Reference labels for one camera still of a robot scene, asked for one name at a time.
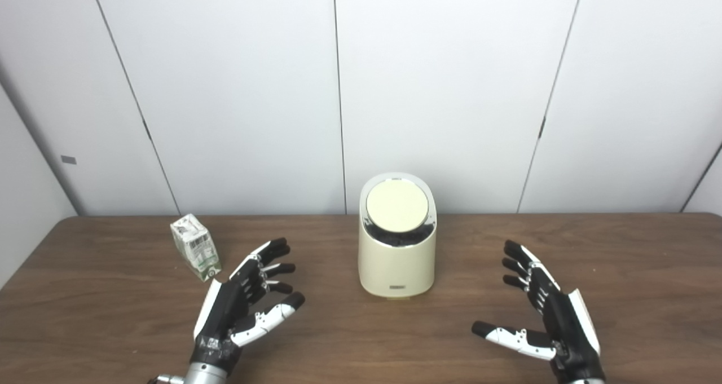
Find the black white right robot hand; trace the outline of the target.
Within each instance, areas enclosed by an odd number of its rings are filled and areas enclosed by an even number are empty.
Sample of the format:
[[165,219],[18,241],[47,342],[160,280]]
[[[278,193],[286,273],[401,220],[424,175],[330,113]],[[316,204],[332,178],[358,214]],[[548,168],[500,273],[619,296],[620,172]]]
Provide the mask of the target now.
[[562,291],[547,267],[527,247],[506,240],[502,264],[514,275],[508,286],[521,289],[541,315],[544,331],[475,321],[471,331],[486,341],[549,362],[558,383],[605,383],[601,346],[579,289]]

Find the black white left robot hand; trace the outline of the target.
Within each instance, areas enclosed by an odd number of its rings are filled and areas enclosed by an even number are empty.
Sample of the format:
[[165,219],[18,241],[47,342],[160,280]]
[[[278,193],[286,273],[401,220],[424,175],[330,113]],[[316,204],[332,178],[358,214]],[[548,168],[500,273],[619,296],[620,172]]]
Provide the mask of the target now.
[[225,282],[212,280],[193,330],[190,374],[231,376],[245,346],[291,317],[305,297],[291,285],[273,280],[296,271],[276,259],[290,253],[286,238],[269,240],[250,252]]

